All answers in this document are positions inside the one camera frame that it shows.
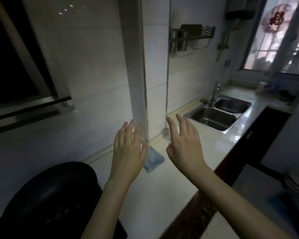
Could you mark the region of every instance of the stainless steel sink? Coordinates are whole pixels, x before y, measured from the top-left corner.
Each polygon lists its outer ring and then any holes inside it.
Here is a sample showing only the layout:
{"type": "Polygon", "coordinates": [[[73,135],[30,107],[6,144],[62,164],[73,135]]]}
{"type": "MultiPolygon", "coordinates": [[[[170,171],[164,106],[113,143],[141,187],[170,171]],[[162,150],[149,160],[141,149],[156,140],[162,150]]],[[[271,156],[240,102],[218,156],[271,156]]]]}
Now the stainless steel sink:
{"type": "Polygon", "coordinates": [[[201,105],[184,116],[225,134],[252,105],[249,101],[220,95],[213,103],[201,105]]]}
{"type": "Polygon", "coordinates": [[[234,115],[211,107],[204,107],[200,109],[192,115],[191,119],[218,131],[225,131],[237,120],[234,115]]]}
{"type": "Polygon", "coordinates": [[[214,107],[229,113],[244,113],[252,105],[249,101],[235,98],[221,98],[214,103],[214,107]]]}

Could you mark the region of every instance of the white countertop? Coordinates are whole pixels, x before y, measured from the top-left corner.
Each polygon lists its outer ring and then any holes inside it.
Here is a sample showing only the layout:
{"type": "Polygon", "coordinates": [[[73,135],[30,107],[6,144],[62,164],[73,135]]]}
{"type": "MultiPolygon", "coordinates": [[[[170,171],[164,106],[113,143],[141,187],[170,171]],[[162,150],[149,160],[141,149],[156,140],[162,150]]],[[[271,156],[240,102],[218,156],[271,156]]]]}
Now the white countertop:
{"type": "MultiPolygon", "coordinates": [[[[270,96],[256,96],[255,91],[249,88],[230,85],[221,93],[254,102],[254,105],[226,134],[192,121],[199,132],[205,161],[213,170],[265,107],[285,112],[291,110],[284,102],[270,96]]],[[[193,102],[178,113],[183,115],[199,105],[201,105],[199,101],[193,102]]],[[[170,116],[176,120],[175,112],[170,116]]],[[[170,142],[168,135],[152,145],[165,157],[164,163],[151,173],[142,169],[124,200],[119,219],[129,239],[157,239],[197,192],[197,188],[169,160],[166,147],[170,142]]],[[[112,152],[90,164],[97,174],[102,189],[109,178],[111,163],[112,152]]]]}

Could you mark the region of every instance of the dish cloth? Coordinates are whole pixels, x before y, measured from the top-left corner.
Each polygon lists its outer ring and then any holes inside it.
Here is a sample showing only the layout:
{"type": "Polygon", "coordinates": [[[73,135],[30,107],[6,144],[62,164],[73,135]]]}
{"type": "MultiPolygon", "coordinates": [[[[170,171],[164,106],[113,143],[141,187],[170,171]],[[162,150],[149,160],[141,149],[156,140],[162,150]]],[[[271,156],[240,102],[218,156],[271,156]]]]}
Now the dish cloth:
{"type": "Polygon", "coordinates": [[[157,152],[154,148],[149,147],[147,149],[146,161],[144,164],[144,169],[148,173],[152,172],[158,165],[164,162],[165,158],[159,152],[157,152]]]}

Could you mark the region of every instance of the kitchen faucet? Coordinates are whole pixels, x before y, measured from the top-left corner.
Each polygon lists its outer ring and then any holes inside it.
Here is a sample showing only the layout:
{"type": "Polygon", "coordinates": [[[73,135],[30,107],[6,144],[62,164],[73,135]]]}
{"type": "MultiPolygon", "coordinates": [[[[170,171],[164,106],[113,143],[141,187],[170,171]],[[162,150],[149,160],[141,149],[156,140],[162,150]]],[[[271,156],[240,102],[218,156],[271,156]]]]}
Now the kitchen faucet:
{"type": "Polygon", "coordinates": [[[214,87],[214,90],[213,90],[213,96],[211,97],[211,99],[208,101],[208,106],[213,106],[213,103],[215,102],[215,96],[216,96],[216,93],[217,93],[217,96],[219,95],[219,92],[221,91],[221,87],[220,85],[218,84],[218,81],[215,82],[215,87],[214,87]]]}

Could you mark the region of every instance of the wooden cabinet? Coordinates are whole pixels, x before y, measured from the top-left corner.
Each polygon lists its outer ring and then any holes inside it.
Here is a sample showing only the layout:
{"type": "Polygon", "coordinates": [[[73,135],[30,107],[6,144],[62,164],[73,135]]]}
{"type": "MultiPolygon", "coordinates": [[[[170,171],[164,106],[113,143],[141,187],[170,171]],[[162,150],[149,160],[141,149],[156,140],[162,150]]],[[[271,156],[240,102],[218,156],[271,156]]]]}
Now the wooden cabinet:
{"type": "Polygon", "coordinates": [[[265,108],[215,173],[232,186],[246,164],[259,164],[290,116],[286,112],[265,108]]]}

